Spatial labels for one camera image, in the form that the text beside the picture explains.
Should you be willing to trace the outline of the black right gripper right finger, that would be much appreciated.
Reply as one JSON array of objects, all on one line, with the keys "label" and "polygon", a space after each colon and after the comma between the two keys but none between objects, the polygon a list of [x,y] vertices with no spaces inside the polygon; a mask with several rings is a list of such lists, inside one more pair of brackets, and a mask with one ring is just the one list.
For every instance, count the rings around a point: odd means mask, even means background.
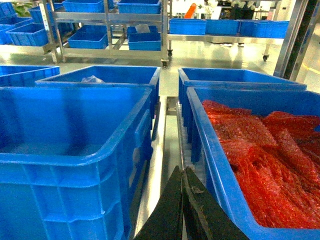
[{"label": "black right gripper right finger", "polygon": [[197,177],[193,169],[181,173],[183,215],[189,240],[247,240]]}]

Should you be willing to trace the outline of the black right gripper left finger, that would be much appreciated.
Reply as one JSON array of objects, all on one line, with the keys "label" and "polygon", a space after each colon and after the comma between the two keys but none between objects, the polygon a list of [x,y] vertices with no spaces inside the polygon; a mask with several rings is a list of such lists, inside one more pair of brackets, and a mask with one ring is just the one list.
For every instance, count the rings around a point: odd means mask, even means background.
[{"label": "black right gripper left finger", "polygon": [[134,238],[136,240],[183,238],[183,195],[179,166],[174,168],[157,205]]}]

